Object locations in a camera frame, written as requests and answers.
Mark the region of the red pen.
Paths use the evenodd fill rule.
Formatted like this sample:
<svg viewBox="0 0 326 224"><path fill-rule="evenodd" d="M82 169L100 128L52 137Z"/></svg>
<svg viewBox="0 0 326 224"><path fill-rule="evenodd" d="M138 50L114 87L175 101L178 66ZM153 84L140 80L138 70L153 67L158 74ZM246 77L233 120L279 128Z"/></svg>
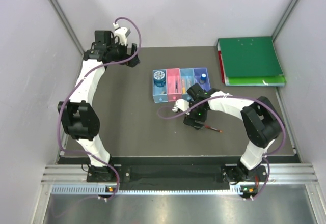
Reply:
<svg viewBox="0 0 326 224"><path fill-rule="evenodd" d="M204 125L204 126L202 127L202 129L208 129L208 130L212 130L212 131L215 131L215 132L218 132L218 133L223 133L222 130L219 130L219 129L217 129L217 128L214 128L214 127L211 127L211 126L208 126L208 125Z"/></svg>

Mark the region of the blue grey eraser stick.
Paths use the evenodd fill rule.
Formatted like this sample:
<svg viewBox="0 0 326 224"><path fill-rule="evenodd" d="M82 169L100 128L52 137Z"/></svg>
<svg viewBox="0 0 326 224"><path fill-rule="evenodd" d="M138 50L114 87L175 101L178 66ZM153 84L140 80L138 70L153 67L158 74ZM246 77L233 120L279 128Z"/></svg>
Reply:
<svg viewBox="0 0 326 224"><path fill-rule="evenodd" d="M190 88L193 85L191 78L187 79L187 85L188 85L188 88Z"/></svg>

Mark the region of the blue cap bottle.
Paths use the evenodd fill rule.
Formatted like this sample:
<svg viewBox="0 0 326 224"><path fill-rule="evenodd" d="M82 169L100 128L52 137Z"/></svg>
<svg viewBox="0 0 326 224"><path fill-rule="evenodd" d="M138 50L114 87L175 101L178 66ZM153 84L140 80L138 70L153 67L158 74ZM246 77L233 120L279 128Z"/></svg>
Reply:
<svg viewBox="0 0 326 224"><path fill-rule="evenodd" d="M202 73L202 74L200 75L200 78L199 78L199 83L200 83L200 84L205 84L206 81L207 81L207 75L206 75L206 73Z"/></svg>

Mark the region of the purple plastic tray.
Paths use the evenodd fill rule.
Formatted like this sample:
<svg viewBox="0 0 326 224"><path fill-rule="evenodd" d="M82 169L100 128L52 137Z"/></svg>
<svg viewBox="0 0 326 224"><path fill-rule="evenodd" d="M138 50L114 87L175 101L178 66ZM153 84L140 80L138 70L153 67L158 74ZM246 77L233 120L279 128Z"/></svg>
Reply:
<svg viewBox="0 0 326 224"><path fill-rule="evenodd" d="M194 68L194 78L195 83L198 83L202 89L206 91L211 89L207 68Z"/></svg>

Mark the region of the light blue tray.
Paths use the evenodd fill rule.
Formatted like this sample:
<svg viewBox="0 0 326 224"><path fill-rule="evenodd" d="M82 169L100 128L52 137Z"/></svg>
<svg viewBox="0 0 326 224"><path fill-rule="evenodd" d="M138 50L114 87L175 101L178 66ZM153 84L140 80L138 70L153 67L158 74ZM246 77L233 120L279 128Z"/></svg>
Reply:
<svg viewBox="0 0 326 224"><path fill-rule="evenodd" d="M152 96L155 103L163 103L168 102L168 95L167 95L167 74L166 74L166 85L164 87L157 87L154 84L152 85Z"/></svg>
<svg viewBox="0 0 326 224"><path fill-rule="evenodd" d="M190 100L191 96L187 93L187 90L189 89L187 85L187 79L191 78L193 85L195 84L194 69L193 68L180 69L180 76L181 76L181 80L184 79L186 84L186 93L185 94L182 93L182 99Z"/></svg>

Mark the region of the pink plastic tray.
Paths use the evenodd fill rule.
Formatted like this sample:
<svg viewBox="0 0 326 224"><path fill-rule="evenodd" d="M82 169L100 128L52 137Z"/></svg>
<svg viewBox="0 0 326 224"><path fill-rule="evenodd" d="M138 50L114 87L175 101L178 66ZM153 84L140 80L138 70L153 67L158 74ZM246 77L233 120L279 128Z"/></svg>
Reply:
<svg viewBox="0 0 326 224"><path fill-rule="evenodd" d="M175 93L175 81L178 81L178 93ZM167 69L167 95L169 102L174 102L182 98L179 68Z"/></svg>

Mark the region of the blue white tape roll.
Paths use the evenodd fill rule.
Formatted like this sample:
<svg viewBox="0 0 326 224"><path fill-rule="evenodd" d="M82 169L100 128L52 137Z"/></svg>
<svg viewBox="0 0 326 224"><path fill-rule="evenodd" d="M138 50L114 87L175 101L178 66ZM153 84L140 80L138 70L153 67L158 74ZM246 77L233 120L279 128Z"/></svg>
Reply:
<svg viewBox="0 0 326 224"><path fill-rule="evenodd" d="M166 73L163 70L157 70L153 73L153 81L157 87L166 85Z"/></svg>

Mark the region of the red folder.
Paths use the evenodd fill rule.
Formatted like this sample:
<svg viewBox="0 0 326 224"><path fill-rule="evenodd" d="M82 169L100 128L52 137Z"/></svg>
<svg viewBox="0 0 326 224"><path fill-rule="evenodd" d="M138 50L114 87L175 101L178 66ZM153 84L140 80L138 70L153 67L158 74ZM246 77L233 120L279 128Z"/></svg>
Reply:
<svg viewBox="0 0 326 224"><path fill-rule="evenodd" d="M219 55L219 63L220 63L220 69L221 69L221 78L222 78L222 83L226 84L225 82L225 71L224 71L224 64L223 64L223 59L222 59L222 52L218 51Z"/></svg>

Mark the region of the light green folder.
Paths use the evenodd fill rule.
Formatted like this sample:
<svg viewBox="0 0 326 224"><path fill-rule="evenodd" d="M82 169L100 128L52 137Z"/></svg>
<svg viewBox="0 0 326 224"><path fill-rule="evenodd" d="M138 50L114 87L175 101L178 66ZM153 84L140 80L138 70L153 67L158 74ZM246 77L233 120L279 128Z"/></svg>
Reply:
<svg viewBox="0 0 326 224"><path fill-rule="evenodd" d="M262 86L262 87L282 87L286 84L283 75L265 77L227 77L227 86Z"/></svg>

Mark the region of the dark green binder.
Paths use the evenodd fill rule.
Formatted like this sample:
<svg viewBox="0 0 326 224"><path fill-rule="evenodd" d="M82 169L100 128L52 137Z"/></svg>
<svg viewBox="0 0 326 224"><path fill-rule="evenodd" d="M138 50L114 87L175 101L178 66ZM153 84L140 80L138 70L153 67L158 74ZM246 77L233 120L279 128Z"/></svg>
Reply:
<svg viewBox="0 0 326 224"><path fill-rule="evenodd" d="M218 45L228 78L283 75L270 36L219 38Z"/></svg>

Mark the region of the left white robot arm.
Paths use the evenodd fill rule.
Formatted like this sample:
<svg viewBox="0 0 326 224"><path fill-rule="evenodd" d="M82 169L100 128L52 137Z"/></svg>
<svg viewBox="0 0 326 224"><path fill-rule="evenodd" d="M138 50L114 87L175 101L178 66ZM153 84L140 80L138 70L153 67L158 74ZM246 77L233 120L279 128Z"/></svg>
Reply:
<svg viewBox="0 0 326 224"><path fill-rule="evenodd" d="M116 27L114 31L95 31L95 41L84 53L75 91L69 95L66 103L58 104L64 132L82 146L90 159L87 182L111 182L116 179L116 170L110 165L110 153L99 136L100 120L92 102L98 83L106 71L106 64L121 62L134 67L140 62L135 43L131 45L131 53L127 52L129 34L130 29L127 27Z"/></svg>

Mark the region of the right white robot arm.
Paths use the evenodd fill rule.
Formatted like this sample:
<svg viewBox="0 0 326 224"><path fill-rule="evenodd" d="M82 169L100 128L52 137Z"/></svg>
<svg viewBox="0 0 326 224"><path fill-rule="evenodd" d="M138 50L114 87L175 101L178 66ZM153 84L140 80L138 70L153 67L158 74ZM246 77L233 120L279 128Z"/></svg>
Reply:
<svg viewBox="0 0 326 224"><path fill-rule="evenodd" d="M262 163L269 147L282 133L284 124L267 97L256 100L230 96L219 89L203 89L194 84L188 89L189 100L176 100L173 111L185 112L184 124L197 130L204 128L208 111L218 111L243 121L249 138L245 152L234 169L232 184L250 181Z"/></svg>

